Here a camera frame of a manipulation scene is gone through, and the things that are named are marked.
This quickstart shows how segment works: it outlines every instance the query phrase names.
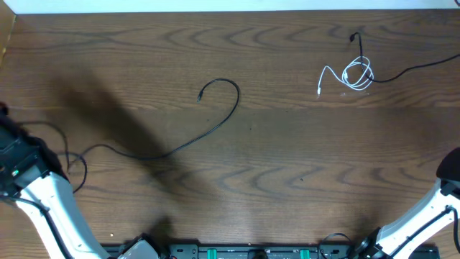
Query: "white wall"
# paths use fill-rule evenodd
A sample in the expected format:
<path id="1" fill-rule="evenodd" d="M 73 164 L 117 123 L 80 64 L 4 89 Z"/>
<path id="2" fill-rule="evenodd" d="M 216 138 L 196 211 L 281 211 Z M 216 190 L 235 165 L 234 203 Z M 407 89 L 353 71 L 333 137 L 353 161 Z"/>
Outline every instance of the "white wall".
<path id="1" fill-rule="evenodd" d="M 459 8 L 455 0 L 5 0 L 5 2 L 16 14 Z"/>

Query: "wooden table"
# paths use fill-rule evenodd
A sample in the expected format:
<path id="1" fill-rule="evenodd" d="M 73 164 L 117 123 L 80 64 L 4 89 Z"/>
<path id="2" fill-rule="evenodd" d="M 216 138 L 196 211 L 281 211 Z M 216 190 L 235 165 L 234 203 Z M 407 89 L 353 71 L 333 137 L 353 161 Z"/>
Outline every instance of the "wooden table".
<path id="1" fill-rule="evenodd" d="M 94 235 L 141 232 L 202 243 L 353 240 L 400 217 L 431 188 L 460 143 L 459 61 L 355 92 L 341 74 L 360 31 L 377 79 L 459 52 L 457 11 L 22 15 L 0 71 L 0 98 L 18 121 L 47 120 L 70 149 L 97 142 L 161 154 L 233 117 L 164 160 L 108 150 L 86 156 L 75 197 Z M 350 78 L 360 74 L 350 70 Z M 29 127 L 53 150 L 59 135 Z M 82 167 L 70 172 L 77 186 Z M 452 226 L 430 242 L 457 258 Z M 46 258 L 32 223 L 0 205 L 0 258 Z"/>

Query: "white cable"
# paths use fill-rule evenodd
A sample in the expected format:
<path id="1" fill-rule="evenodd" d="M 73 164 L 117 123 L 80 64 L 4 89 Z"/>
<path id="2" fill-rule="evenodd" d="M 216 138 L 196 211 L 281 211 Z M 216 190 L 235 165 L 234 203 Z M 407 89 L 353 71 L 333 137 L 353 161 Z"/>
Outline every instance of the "white cable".
<path id="1" fill-rule="evenodd" d="M 344 72 L 342 72 L 342 79 L 340 79 L 336 75 L 336 73 L 332 70 L 332 68 L 330 66 L 328 66 L 328 65 L 325 66 L 324 69 L 323 69 L 323 72 L 321 73 L 321 76 L 319 78 L 319 82 L 318 82 L 318 91 L 317 91 L 318 92 L 318 97 L 321 94 L 321 80 L 323 80 L 323 74 L 324 74 L 324 71 L 326 71 L 326 68 L 328 68 L 333 73 L 333 75 L 337 78 L 337 80 L 339 82 L 341 82 L 345 86 L 348 86 L 349 88 L 351 88 L 351 89 L 353 89 L 355 91 L 363 91 L 367 87 L 369 87 L 371 85 L 372 81 L 369 80 L 365 75 L 366 75 L 367 71 L 369 71 L 369 77 L 371 79 L 374 79 L 374 74 L 373 74 L 372 69 L 371 69 L 371 61 L 369 60 L 369 58 L 366 58 L 364 56 L 362 58 L 363 58 L 363 61 L 364 61 L 362 63 L 362 66 L 365 67 L 366 69 L 364 69 L 363 74 L 358 79 L 358 81 L 356 81 L 356 83 L 348 82 L 348 73 L 346 71 L 349 68 L 351 68 L 352 66 L 361 65 L 361 56 L 359 56 L 358 58 L 355 58 L 350 64 L 347 65 L 347 67 L 344 69 Z"/>

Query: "white cable connector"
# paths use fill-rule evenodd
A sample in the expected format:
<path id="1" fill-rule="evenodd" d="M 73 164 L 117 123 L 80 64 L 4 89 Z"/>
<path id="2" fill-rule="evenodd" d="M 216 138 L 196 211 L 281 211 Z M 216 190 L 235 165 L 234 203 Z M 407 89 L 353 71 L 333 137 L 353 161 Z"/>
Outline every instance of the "white cable connector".
<path id="1" fill-rule="evenodd" d="M 369 77 L 371 79 L 374 79 L 374 74 L 373 74 L 372 69 L 371 69 L 371 61 L 369 60 L 369 58 L 366 58 L 364 56 L 362 58 L 365 61 L 365 63 L 362 63 L 362 66 L 365 67 L 366 69 L 364 69 L 363 74 L 361 75 L 361 77 L 359 77 L 359 79 L 356 81 L 356 83 L 348 82 L 348 73 L 346 71 L 349 68 L 351 68 L 352 66 L 361 65 L 361 61 L 358 61 L 358 60 L 361 59 L 361 56 L 359 56 L 358 58 L 355 58 L 350 64 L 347 65 L 347 67 L 342 72 L 342 78 L 341 79 L 336 75 L 336 73 L 332 70 L 332 68 L 330 66 L 328 66 L 328 65 L 325 66 L 324 69 L 323 69 L 323 72 L 321 73 L 321 76 L 319 78 L 319 82 L 318 82 L 318 90 L 317 90 L 318 97 L 321 95 L 321 81 L 323 80 L 324 71 L 326 71 L 327 68 L 333 73 L 333 75 L 337 78 L 337 80 L 339 82 L 341 82 L 345 86 L 348 86 L 349 88 L 351 88 L 351 89 L 353 89 L 355 91 L 363 91 L 367 87 L 369 87 L 371 85 L 372 81 L 369 80 L 366 77 L 367 71 L 369 71 Z"/>

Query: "wooden surface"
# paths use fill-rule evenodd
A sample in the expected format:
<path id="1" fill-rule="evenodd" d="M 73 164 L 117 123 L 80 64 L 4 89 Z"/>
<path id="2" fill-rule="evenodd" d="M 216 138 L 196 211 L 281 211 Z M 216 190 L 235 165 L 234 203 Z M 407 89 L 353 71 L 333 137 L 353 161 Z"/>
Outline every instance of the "wooden surface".
<path id="1" fill-rule="evenodd" d="M 460 144 L 459 61 L 412 71 L 364 93 L 338 74 L 363 34 L 376 78 L 460 51 L 458 11 L 37 15 L 18 18 L 0 71 L 0 98 L 16 120 L 46 119 L 80 152 L 105 142 L 160 154 L 223 119 L 171 158 L 139 163 L 88 154 L 75 195 L 102 243 L 141 232 L 203 243 L 358 240 L 392 222 L 433 185 Z M 350 73 L 356 78 L 357 68 Z M 59 136 L 30 127 L 54 150 Z M 74 186 L 81 167 L 72 169 Z M 452 226 L 437 234 L 457 258 Z M 0 204 L 0 258 L 46 258 L 31 222 Z"/>

